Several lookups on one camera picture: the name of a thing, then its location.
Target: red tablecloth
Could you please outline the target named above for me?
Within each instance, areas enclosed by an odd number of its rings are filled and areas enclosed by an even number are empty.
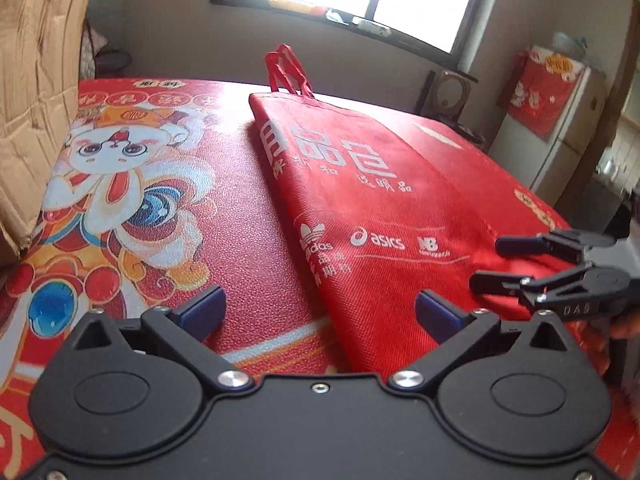
[[[28,395],[91,306],[133,317],[218,283],[228,311],[208,343],[231,362],[254,375],[348,370],[298,238],[282,229],[289,220],[280,217],[284,208],[252,130],[248,95],[259,91],[202,81],[81,83],[79,116],[33,247],[0,290],[0,472],[8,478],[42,453]],[[484,177],[502,171],[440,123],[322,99],[382,122],[461,192],[482,196]],[[553,224],[548,208],[514,180],[513,191],[541,230]],[[480,215],[502,212],[509,229],[513,207],[476,204]],[[638,442],[621,397],[612,426],[600,455],[627,475]]]

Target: triangular cutout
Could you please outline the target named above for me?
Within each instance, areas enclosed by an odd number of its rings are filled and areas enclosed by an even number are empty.
[[[100,348],[103,346],[109,346],[111,339],[104,330],[100,321],[92,321],[86,327],[84,332],[78,338],[76,343],[76,350],[87,350],[89,348]]]
[[[533,346],[533,348],[545,348],[547,350],[566,352],[566,346],[562,338],[555,327],[549,323],[540,323],[536,333],[531,339],[530,345]]]

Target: brown cardboard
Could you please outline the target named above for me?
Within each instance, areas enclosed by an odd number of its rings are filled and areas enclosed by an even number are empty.
[[[31,243],[78,111],[87,0],[0,0],[0,265]]]

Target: white refrigerator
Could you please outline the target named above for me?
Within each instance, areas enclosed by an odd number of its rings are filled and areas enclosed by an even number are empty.
[[[554,206],[593,137],[606,97],[604,75],[585,67],[546,140],[507,114],[489,156]]]

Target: bag handle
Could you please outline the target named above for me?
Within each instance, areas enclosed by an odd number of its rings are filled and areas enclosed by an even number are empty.
[[[291,51],[291,47],[281,44],[276,52],[270,52],[264,57],[269,73],[269,85],[272,92],[280,91],[280,84],[286,88],[289,93],[298,95],[298,92],[289,79],[293,78],[300,88],[300,95],[315,99],[311,89],[311,84],[306,78],[305,70],[300,65],[298,58]]]

